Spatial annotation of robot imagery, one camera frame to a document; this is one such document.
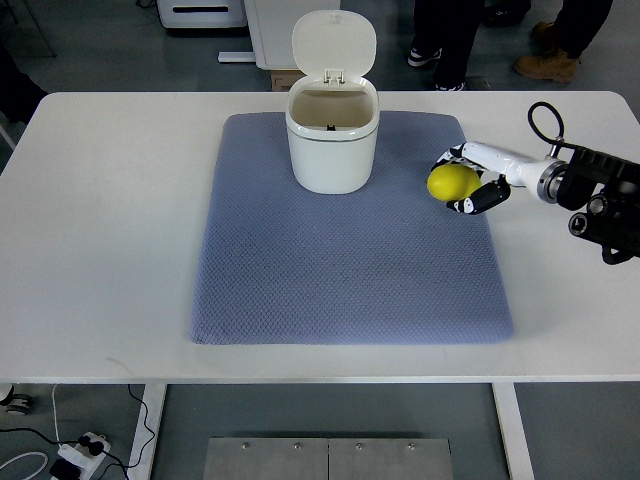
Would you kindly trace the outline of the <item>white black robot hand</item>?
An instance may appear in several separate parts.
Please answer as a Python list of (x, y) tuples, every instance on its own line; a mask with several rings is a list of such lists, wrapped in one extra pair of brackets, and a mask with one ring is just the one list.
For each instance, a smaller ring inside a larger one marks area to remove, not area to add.
[(436, 161), (431, 172), (445, 164), (470, 167), (481, 180), (481, 187), (469, 197), (443, 201), (449, 209), (467, 215), (481, 214), (501, 204), (509, 198), (514, 187), (526, 188), (535, 198), (553, 204), (557, 201), (560, 181), (567, 169), (564, 161), (553, 156), (535, 160), (478, 142), (465, 142), (449, 148)]

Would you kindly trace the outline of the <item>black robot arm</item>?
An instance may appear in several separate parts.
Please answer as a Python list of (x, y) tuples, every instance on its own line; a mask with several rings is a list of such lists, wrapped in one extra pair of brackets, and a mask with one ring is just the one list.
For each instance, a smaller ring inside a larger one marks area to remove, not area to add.
[[(547, 137), (535, 124), (534, 112), (539, 107), (556, 118), (556, 137)], [(639, 165), (566, 142), (563, 119), (548, 102), (531, 105), (527, 120), (533, 132), (551, 146), (548, 159), (558, 164), (538, 182), (541, 199), (571, 211), (569, 232), (600, 245), (606, 264), (638, 257)]]

